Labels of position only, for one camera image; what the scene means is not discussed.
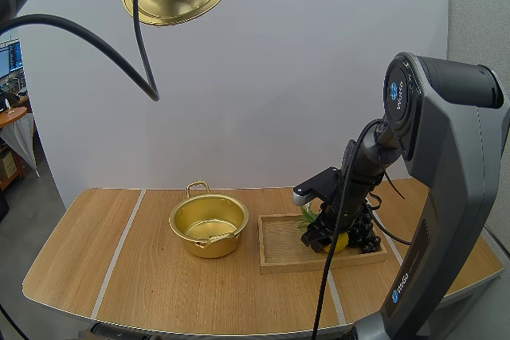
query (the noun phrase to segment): gray wall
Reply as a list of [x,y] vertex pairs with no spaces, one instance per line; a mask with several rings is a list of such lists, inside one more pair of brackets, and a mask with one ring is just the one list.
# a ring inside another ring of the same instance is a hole
[[[510,0],[449,0],[451,60],[486,64],[505,82],[510,96]],[[500,188],[487,226],[510,248],[510,139],[501,161]],[[448,340],[507,340],[510,334],[510,260],[487,233],[489,245],[505,270],[496,279]]]
[[[29,0],[71,18],[143,71],[121,0]],[[34,117],[66,205],[88,187],[294,186],[341,162],[383,115],[393,56],[446,56],[447,0],[223,0],[143,26],[161,100],[68,33],[20,29]],[[407,175],[403,163],[391,175]]]

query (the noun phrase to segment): black cable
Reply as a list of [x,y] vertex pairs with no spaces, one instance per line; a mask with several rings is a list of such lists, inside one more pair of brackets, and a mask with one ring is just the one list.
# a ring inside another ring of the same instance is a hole
[[393,182],[390,180],[390,176],[388,175],[388,173],[386,172],[386,169],[384,170],[384,176],[386,177],[386,179],[388,180],[388,182],[390,183],[391,187],[393,187],[393,190],[395,190],[397,192],[397,194],[402,197],[402,199],[405,199],[403,195],[400,194],[400,192],[398,191],[398,189],[395,187],[395,185],[393,184]]
[[377,206],[367,206],[369,210],[377,210],[379,209],[379,207],[381,207],[381,205],[383,204],[383,200],[381,199],[381,197],[379,195],[375,195],[374,193],[372,192],[369,192],[368,193],[372,198],[374,198],[377,202],[379,202],[379,204]]
[[131,66],[131,64],[129,64],[126,59],[124,59],[117,51],[115,51],[113,47],[111,47],[106,41],[85,27],[75,23],[74,21],[70,21],[69,19],[61,18],[59,16],[46,14],[18,16],[17,18],[9,20],[0,25],[0,34],[5,33],[12,28],[21,27],[22,25],[34,24],[51,25],[81,37],[83,40],[99,49],[110,60],[117,64],[119,68],[122,69],[124,73],[126,73],[129,78],[135,82],[136,85],[138,85],[145,93],[147,93],[149,97],[151,97],[154,101],[159,100],[158,92],[145,81],[145,79],[136,71],[136,69]]
[[351,184],[353,162],[356,156],[358,155],[359,148],[361,147],[361,142],[365,138],[365,135],[367,135],[367,132],[370,130],[371,127],[373,127],[380,121],[381,121],[380,119],[375,119],[374,121],[368,123],[363,128],[363,130],[359,134],[358,141],[356,142],[354,152],[352,153],[351,156],[351,161],[347,164],[347,174],[345,176],[345,181],[343,183],[342,200],[340,202],[340,207],[338,209],[338,216],[336,217],[335,231],[333,232],[333,237],[331,239],[332,243],[329,248],[328,257],[326,258],[326,263],[324,264],[322,280],[320,281],[319,300],[317,302],[316,320],[313,324],[312,340],[316,339],[317,331],[319,329],[320,313],[322,311],[322,304],[324,301],[324,292],[326,291],[326,282],[328,281],[329,267],[332,264],[333,255],[335,254],[336,241],[338,240],[338,236],[340,234],[340,227],[342,225],[343,220],[343,203],[345,202],[347,191],[349,190],[349,185]]
[[151,64],[149,63],[149,58],[147,57],[145,45],[143,44],[142,31],[140,30],[139,23],[138,1],[139,0],[133,0],[133,26],[135,27],[136,44],[138,44],[140,56],[142,57],[143,67],[145,68],[145,74],[147,75],[147,81],[151,88],[154,90],[154,92],[158,93],[156,82],[154,80],[154,75],[152,74]]
[[375,215],[372,213],[372,209],[369,205],[367,205],[367,208],[368,208],[368,213],[371,215],[372,217],[372,220],[375,222],[375,224],[377,225],[377,227],[379,227],[381,229],[381,231],[383,233],[385,233],[386,235],[388,235],[391,239],[394,239],[396,240],[397,242],[400,242],[402,244],[405,244],[407,246],[410,246],[411,245],[411,242],[408,242],[407,240],[403,240],[403,239],[400,239],[398,236],[395,236],[393,235],[392,233],[390,233],[388,230],[386,230],[383,226],[383,224],[381,222],[379,222],[377,220],[377,218],[375,217]]
[[14,322],[13,319],[10,318],[9,314],[6,312],[6,310],[3,309],[2,305],[0,304],[0,311],[3,313],[3,315],[6,317],[7,321],[9,322],[9,324],[11,326],[13,326],[13,328],[16,330],[16,332],[19,333],[19,335],[24,339],[24,340],[30,340],[26,334],[23,333],[23,331],[20,329],[19,326],[16,325],[16,323]]

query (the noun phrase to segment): wooden tray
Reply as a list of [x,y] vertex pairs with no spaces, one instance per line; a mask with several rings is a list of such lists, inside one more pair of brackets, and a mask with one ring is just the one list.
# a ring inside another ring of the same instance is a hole
[[[327,253],[314,252],[301,242],[304,230],[299,229],[295,223],[300,216],[300,214],[258,216],[261,274],[316,271],[324,268]],[[374,233],[383,236],[376,227]],[[382,241],[379,251],[368,254],[362,254],[359,248],[346,247],[333,256],[331,268],[382,262],[388,256]]]

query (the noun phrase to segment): floor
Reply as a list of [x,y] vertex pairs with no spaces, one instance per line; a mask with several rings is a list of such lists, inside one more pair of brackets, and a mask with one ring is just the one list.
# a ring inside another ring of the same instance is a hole
[[[22,282],[37,254],[65,213],[37,137],[33,140],[40,178],[26,166],[26,178],[4,192],[10,211],[0,222],[0,303],[32,340],[77,338],[88,323],[44,308],[22,293]],[[20,337],[0,315],[5,340]]]

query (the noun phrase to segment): desk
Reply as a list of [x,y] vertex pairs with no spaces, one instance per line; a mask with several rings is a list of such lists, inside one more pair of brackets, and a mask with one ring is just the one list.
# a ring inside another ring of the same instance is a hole
[[[397,199],[384,182],[375,191],[383,199],[379,216],[395,234],[410,238],[426,187],[412,179],[396,185],[406,200]],[[222,193],[246,203],[249,223],[235,252],[204,260],[185,252],[168,224],[185,191],[85,190],[29,270],[25,296],[92,321],[173,334],[309,336],[322,272],[259,272],[257,215],[298,212],[292,189]],[[323,334],[347,328],[380,308],[406,250],[382,240],[395,248],[389,260],[331,272],[320,322]],[[499,260],[479,239],[445,302],[501,271]]]
[[[26,107],[16,107],[12,109],[12,112],[13,113],[9,113],[8,110],[5,110],[0,113],[0,129],[18,121],[21,117],[26,115],[27,109]],[[0,153],[2,153],[4,150],[10,150],[10,152],[13,154],[14,162],[16,163],[16,171],[10,176],[9,179],[0,182],[0,189],[2,191],[5,190],[7,186],[10,185],[12,181],[14,181],[14,179],[18,177],[24,178],[26,175],[25,167],[23,166],[23,162],[19,154],[16,153],[15,150],[12,150],[8,145],[3,146],[2,149],[0,149]]]

